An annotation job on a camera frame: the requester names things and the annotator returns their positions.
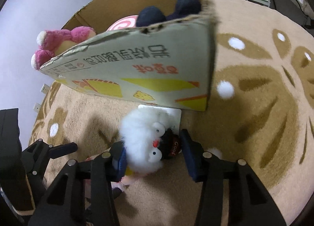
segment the cardboard box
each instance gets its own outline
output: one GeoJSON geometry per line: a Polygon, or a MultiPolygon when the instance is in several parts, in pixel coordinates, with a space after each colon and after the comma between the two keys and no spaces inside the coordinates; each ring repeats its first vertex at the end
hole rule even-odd
{"type": "Polygon", "coordinates": [[[97,36],[44,64],[40,71],[79,92],[204,111],[215,60],[211,0],[180,20],[105,32],[147,6],[165,15],[176,0],[93,0],[64,26],[90,26],[97,36]]]}

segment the red nose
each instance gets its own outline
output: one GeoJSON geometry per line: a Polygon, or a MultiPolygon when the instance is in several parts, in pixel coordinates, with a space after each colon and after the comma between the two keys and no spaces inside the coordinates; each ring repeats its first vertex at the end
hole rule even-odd
{"type": "Polygon", "coordinates": [[[159,145],[159,140],[158,139],[154,140],[153,141],[153,147],[157,148],[158,145],[159,145]]]}

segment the pink and white swirl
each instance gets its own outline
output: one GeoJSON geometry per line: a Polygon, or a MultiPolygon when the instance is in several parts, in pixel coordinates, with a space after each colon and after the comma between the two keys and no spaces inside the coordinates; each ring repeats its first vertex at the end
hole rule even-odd
{"type": "Polygon", "coordinates": [[[124,17],[122,19],[119,19],[116,21],[114,24],[112,24],[107,31],[112,31],[112,30],[119,30],[119,29],[124,29],[128,27],[135,27],[137,15],[132,15],[128,17],[124,17]]]}

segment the dark blue plush toy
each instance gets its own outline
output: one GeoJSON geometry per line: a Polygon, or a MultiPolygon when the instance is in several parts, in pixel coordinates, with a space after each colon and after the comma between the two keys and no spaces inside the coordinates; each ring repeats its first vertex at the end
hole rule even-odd
{"type": "Polygon", "coordinates": [[[147,27],[166,20],[184,18],[191,14],[199,14],[200,11],[201,3],[199,0],[177,0],[174,13],[168,16],[165,16],[157,7],[149,6],[139,13],[136,27],[147,27]]]}

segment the pink plush toy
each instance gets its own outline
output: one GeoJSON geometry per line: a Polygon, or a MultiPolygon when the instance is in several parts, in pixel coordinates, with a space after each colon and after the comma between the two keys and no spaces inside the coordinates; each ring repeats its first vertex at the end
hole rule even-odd
{"type": "Polygon", "coordinates": [[[35,70],[50,59],[58,56],[67,49],[96,35],[91,27],[76,27],[72,31],[67,29],[41,31],[37,36],[37,50],[31,59],[31,65],[35,70]]]}

